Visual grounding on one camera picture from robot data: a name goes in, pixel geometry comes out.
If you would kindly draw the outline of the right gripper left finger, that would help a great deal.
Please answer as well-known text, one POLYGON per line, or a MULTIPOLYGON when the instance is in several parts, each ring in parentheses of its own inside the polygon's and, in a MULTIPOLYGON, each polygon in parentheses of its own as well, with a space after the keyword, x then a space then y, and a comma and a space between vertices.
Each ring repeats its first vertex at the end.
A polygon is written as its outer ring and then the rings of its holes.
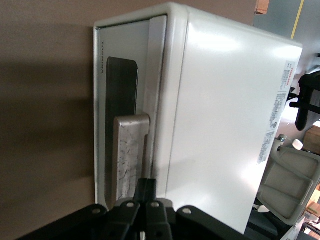
POLYGON ((133 198, 124 200, 107 213, 103 228, 105 240, 139 240, 140 230, 135 227, 138 213, 147 193, 148 179, 138 180, 133 198))

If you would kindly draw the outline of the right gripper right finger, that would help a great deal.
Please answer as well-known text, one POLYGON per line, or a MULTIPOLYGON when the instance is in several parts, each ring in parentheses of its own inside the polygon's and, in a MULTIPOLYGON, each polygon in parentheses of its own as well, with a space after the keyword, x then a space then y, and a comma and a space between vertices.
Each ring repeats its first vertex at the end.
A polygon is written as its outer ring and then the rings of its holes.
POLYGON ((147 240, 172 240, 172 230, 168 221, 164 204, 156 198, 157 181, 146 180, 146 239, 147 240))

